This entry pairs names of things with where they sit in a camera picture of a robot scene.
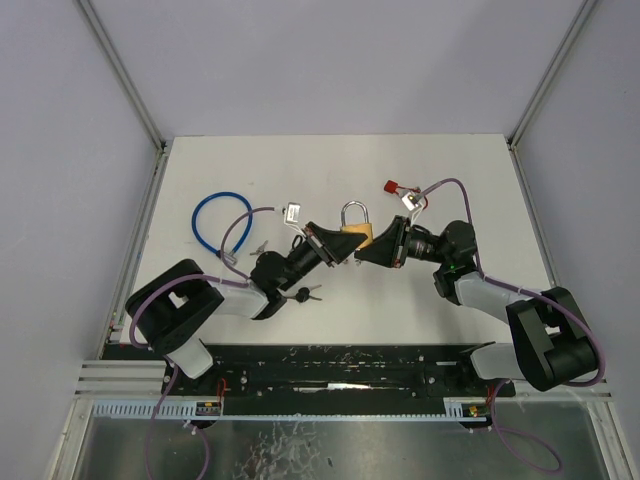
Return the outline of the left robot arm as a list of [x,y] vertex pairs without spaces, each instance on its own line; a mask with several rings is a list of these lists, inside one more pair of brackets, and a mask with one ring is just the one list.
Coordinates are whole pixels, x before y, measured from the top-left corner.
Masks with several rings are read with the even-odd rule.
[[126,301],[131,344],[197,379],[214,363],[197,335],[210,317],[268,319],[288,301],[284,293],[319,264],[340,264],[367,241],[364,232],[332,231],[310,222],[288,255],[261,253],[246,284],[206,275],[194,260],[184,259]]

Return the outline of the black-headed keys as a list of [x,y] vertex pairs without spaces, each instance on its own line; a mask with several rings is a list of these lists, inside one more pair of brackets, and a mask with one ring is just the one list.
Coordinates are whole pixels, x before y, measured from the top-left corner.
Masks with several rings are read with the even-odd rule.
[[321,301],[321,298],[315,294],[315,291],[319,288],[320,285],[301,287],[295,294],[285,295],[285,298],[287,300],[294,300],[299,304],[305,303],[309,300]]

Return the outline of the blue lock keys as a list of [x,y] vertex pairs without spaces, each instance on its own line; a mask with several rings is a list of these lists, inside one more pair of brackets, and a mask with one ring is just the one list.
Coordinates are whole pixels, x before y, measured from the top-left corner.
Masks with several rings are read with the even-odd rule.
[[251,252],[250,255],[251,256],[259,256],[259,255],[261,255],[262,253],[265,252],[268,243],[269,243],[269,241],[266,240],[259,247],[257,247],[253,252]]

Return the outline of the red cable padlock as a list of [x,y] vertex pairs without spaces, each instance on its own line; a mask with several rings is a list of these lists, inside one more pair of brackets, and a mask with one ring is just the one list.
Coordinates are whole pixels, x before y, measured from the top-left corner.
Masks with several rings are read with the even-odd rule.
[[[391,195],[394,195],[396,197],[398,197],[401,201],[401,197],[407,192],[407,191],[413,191],[416,194],[421,194],[421,189],[419,187],[405,187],[405,186],[401,186],[398,182],[393,181],[393,180],[387,180],[383,190]],[[425,208],[428,206],[428,200],[425,198]]]

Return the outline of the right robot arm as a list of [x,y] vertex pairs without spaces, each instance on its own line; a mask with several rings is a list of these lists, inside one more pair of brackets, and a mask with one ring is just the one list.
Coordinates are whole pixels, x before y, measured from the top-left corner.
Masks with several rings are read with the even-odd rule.
[[600,372],[601,356],[568,290],[529,291],[492,279],[481,273],[476,254],[475,230],[468,222],[454,220],[435,235],[397,216],[355,257],[386,268],[401,268],[409,259],[432,262],[442,298],[506,324],[510,342],[475,347],[468,354],[483,380],[525,380],[548,391],[583,384],[586,375]]

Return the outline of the blue cable lock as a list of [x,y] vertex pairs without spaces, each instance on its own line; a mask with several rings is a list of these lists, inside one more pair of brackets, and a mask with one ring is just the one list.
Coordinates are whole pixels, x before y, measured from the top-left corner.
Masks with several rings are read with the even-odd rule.
[[[242,213],[252,209],[243,195],[230,191],[210,194],[200,200],[191,215],[191,230],[196,242],[209,253],[220,257],[221,241],[231,223]],[[239,250],[248,240],[253,226],[253,217],[248,216],[227,238],[224,254],[235,264]]]

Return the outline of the large brass padlock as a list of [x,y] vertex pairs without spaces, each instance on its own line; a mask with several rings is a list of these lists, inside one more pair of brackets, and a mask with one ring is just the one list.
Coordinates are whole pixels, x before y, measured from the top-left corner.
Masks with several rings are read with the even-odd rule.
[[[357,220],[350,217],[350,211],[353,209],[361,212],[361,217]],[[369,212],[364,203],[357,200],[347,202],[341,209],[340,218],[340,230],[343,233],[357,233],[366,236],[366,239],[359,245],[359,249],[367,247],[373,242],[373,225],[369,220]]]

